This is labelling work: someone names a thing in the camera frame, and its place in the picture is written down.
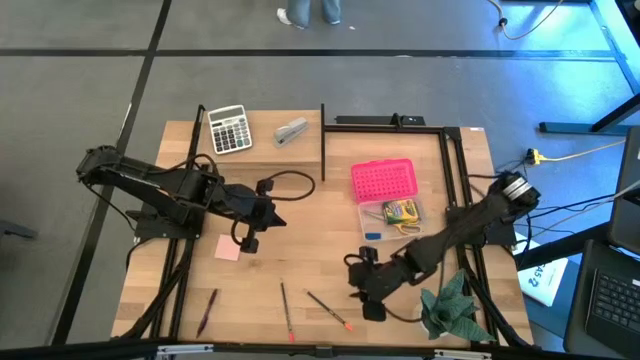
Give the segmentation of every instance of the stapler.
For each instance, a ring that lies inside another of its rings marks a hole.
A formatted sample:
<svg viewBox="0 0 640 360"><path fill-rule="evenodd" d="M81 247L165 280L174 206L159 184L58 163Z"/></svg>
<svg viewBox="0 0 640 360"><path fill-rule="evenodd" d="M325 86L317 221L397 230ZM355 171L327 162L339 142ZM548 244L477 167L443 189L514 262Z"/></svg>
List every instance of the stapler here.
<svg viewBox="0 0 640 360"><path fill-rule="evenodd" d="M297 118L285 126L278 128L273 134L273 144L277 147L287 145L291 140L302 134L309 127L305 118Z"/></svg>

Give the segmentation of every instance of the calculator keypad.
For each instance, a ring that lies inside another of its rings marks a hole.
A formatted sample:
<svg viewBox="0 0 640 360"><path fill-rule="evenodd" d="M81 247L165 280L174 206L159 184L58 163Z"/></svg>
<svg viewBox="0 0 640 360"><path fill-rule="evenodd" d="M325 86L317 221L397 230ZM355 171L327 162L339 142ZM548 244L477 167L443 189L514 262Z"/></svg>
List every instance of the calculator keypad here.
<svg viewBox="0 0 640 360"><path fill-rule="evenodd" d="M249 126L245 119L211 124L216 153L245 149L251 146Z"/></svg>

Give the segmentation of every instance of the shoe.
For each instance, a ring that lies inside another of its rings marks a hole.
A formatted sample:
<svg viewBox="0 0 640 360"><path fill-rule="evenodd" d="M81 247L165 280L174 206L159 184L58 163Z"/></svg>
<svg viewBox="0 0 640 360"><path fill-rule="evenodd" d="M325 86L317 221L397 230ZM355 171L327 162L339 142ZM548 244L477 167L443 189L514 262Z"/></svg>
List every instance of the shoe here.
<svg viewBox="0 0 640 360"><path fill-rule="evenodd" d="M300 30L304 30L304 28L302 26L298 26L298 25L292 23L289 20L289 18L287 17L287 9L279 8L276 11L276 16L278 17L278 20L280 20L281 23L283 23L285 25L293 25L293 26L297 27Z"/></svg>

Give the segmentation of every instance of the yellow cable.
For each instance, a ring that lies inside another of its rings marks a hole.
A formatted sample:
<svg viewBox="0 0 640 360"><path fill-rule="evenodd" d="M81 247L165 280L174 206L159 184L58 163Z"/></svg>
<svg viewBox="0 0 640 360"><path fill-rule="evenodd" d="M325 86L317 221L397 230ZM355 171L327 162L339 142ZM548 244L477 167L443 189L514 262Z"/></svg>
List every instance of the yellow cable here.
<svg viewBox="0 0 640 360"><path fill-rule="evenodd" d="M600 146L600 147L597 147L595 149L583 151L581 153L577 153L577 154L573 154L573 155L563 156L561 158L548 158L548 157L545 157L544 155L540 154L539 155L539 159L540 159L540 161L563 161L563 160L569 160L569 159L577 158L577 157L582 156L582 155L591 154L592 152L596 152L596 151L600 151L600 150L603 150L603 149L606 149L606 148L610 148L610 147L613 147L613 146L616 146L616 145L624 144L624 142L625 142L625 140L616 141L613 144Z"/></svg>

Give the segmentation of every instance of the calculator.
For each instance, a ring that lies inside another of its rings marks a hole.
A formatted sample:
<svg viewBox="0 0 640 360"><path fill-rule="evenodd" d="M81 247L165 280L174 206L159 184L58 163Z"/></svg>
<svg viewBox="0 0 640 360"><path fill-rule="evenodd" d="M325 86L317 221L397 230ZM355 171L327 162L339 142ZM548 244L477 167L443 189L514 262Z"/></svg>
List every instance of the calculator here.
<svg viewBox="0 0 640 360"><path fill-rule="evenodd" d="M244 106L233 105L209 111L213 150L218 155L248 149L252 146L249 122Z"/></svg>

